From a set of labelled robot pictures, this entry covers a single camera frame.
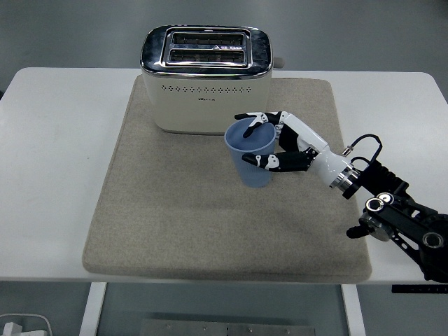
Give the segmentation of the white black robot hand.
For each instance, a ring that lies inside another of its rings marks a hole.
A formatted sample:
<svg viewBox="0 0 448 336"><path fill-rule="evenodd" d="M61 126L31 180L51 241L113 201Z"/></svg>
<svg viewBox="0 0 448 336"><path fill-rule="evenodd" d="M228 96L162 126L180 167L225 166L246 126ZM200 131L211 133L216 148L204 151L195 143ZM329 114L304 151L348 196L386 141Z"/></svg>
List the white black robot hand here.
<svg viewBox="0 0 448 336"><path fill-rule="evenodd" d="M347 159L334 154L328 143L297 116L287 111L250 112L234 116L236 120L251 121L244 138L264 124L276 131L279 153L269 155L244 154L242 160L270 172L312 172L326 185L336 186L337 178L349 167Z"/></svg>

